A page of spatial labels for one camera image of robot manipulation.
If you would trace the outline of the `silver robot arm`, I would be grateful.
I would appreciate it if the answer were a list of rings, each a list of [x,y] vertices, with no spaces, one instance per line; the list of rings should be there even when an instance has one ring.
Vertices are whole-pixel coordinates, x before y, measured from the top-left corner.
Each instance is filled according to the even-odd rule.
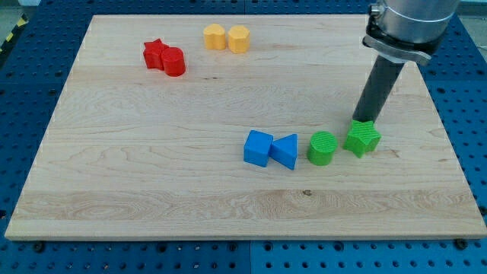
[[[427,65],[459,0],[377,0],[369,5],[362,43],[394,63]]]

